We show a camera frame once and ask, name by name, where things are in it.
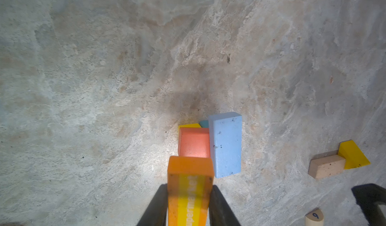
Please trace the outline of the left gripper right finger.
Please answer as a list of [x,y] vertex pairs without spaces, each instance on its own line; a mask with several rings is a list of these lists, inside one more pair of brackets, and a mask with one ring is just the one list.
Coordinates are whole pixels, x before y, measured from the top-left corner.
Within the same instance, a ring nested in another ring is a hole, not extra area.
[[210,226],[241,226],[217,185],[214,185],[209,203]]

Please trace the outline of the teal wooden cube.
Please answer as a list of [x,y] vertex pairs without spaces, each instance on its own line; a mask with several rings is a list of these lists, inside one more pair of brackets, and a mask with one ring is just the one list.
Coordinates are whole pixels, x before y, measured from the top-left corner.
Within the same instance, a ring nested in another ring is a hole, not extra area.
[[201,120],[199,122],[199,125],[202,127],[202,128],[209,128],[209,121],[208,120]]

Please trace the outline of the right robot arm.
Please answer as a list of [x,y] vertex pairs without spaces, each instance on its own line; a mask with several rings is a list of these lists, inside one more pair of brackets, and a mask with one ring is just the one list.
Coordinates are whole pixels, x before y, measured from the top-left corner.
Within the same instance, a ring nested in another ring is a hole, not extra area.
[[386,205],[386,189],[376,184],[364,184],[351,190],[369,226],[385,226],[386,217],[379,205]]

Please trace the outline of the orange supermarket block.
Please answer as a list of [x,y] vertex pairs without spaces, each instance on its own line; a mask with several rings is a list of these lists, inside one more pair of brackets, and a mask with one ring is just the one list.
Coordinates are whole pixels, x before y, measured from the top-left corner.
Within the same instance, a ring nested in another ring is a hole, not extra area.
[[211,158],[171,156],[167,169],[168,225],[206,225],[213,181]]

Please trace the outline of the yellow wooden cube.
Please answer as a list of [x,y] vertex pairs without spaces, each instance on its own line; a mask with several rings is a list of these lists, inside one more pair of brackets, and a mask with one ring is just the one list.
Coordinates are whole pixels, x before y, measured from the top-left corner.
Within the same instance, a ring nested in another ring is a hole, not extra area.
[[192,123],[192,124],[184,124],[184,125],[179,125],[178,130],[181,128],[201,128],[199,123]]

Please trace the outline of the red wooden block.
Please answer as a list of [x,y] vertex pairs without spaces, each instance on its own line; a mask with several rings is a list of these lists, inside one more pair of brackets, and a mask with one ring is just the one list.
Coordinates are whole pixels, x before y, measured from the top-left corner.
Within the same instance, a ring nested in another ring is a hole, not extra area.
[[208,128],[181,127],[178,155],[182,157],[210,158],[210,133]]

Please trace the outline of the light blue wooden block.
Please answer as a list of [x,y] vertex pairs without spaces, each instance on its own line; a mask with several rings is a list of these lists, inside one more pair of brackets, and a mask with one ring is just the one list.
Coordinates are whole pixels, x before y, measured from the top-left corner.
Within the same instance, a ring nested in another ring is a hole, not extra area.
[[241,172],[242,115],[236,112],[210,115],[210,155],[216,178]]

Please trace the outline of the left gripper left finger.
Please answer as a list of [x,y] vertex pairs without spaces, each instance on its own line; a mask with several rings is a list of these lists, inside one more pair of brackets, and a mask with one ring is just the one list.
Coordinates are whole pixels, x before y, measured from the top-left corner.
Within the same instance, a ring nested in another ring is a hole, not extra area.
[[167,184],[162,184],[153,196],[137,226],[166,226],[167,208]]

